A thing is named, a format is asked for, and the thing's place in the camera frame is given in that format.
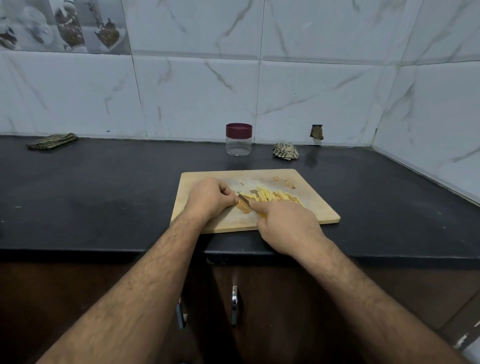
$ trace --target folded cloth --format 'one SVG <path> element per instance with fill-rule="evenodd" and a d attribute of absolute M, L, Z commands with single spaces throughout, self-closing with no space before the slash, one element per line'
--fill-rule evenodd
<path fill-rule="evenodd" d="M 283 158 L 286 160 L 298 159 L 299 153 L 297 147 L 292 143 L 277 143 L 273 147 L 273 155 L 275 157 Z"/>
<path fill-rule="evenodd" d="M 44 149 L 49 150 L 56 148 L 62 144 L 66 144 L 78 139 L 74 133 L 68 134 L 53 134 L 39 139 L 32 144 L 27 144 L 28 149 Z"/>

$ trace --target hairy forearm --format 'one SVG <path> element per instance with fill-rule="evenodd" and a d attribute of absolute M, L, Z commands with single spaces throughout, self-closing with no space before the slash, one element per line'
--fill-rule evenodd
<path fill-rule="evenodd" d="M 205 222 L 182 213 L 39 363 L 146 364 L 154 360 Z"/>
<path fill-rule="evenodd" d="M 467 363 L 398 304 L 331 241 L 313 239 L 298 261 L 328 291 L 366 348 L 381 363 Z"/>

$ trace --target plastic jar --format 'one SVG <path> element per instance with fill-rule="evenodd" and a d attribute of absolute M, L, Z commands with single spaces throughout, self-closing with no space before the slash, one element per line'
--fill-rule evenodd
<path fill-rule="evenodd" d="M 227 124 L 227 153 L 243 157 L 250 154 L 252 148 L 252 126 L 241 122 Z"/>

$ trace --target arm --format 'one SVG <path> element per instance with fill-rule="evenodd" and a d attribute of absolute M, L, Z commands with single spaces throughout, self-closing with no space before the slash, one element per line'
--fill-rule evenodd
<path fill-rule="evenodd" d="M 262 237 L 316 278 L 381 363 L 468 363 L 327 239 L 310 210 L 291 201 L 250 204 L 267 216 L 258 220 Z"/>
<path fill-rule="evenodd" d="M 221 181 L 198 183 L 155 245 L 40 358 L 39 364 L 146 364 L 172 319 L 207 221 L 237 198 Z"/>

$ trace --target hand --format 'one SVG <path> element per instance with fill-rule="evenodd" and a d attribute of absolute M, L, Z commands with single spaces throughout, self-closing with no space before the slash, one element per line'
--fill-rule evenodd
<path fill-rule="evenodd" d="M 325 237 L 313 212 L 293 201 L 250 202 L 259 216 L 258 230 L 262 238 L 276 251 L 298 259 L 309 251 L 309 245 L 333 244 Z"/>
<path fill-rule="evenodd" d="M 205 178 L 198 182 L 188 195 L 185 213 L 200 217 L 207 223 L 228 206 L 238 202 L 230 187 L 216 178 Z"/>

